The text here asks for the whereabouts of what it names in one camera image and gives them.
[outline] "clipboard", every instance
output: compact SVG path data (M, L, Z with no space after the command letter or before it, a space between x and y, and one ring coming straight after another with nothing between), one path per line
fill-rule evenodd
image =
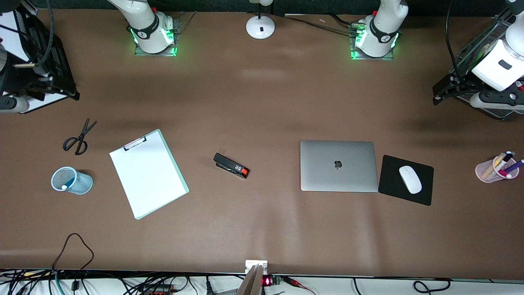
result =
M135 219L189 192L160 129L109 153Z

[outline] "laptop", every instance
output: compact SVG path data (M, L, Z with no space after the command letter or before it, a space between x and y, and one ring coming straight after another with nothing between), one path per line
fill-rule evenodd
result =
M378 192L373 142L300 141L300 188L313 192Z

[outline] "scissors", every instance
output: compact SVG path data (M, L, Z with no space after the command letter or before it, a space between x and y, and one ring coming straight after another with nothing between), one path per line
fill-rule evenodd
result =
M89 118L85 121L84 129L82 129L82 133L78 137L70 137L64 141L64 151L68 151L76 142L78 143L77 151L75 151L75 155L79 156L83 153L85 153L85 150L88 149L88 143L84 141L84 136L95 126L96 121L88 127L89 125Z

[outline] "mouse pad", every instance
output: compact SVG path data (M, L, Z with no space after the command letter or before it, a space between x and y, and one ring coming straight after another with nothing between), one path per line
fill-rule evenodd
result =
M402 166L411 166L415 170L422 183L420 192L411 194L408 191L398 171ZM429 206L431 205L431 195L433 193L433 172L434 168L431 166L384 155L378 192Z

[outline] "computer mouse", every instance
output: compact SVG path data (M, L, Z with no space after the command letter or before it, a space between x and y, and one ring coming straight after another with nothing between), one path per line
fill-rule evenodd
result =
M411 166L402 166L398 169L398 172L400 172L400 176L411 194L416 194L422 190L419 176Z

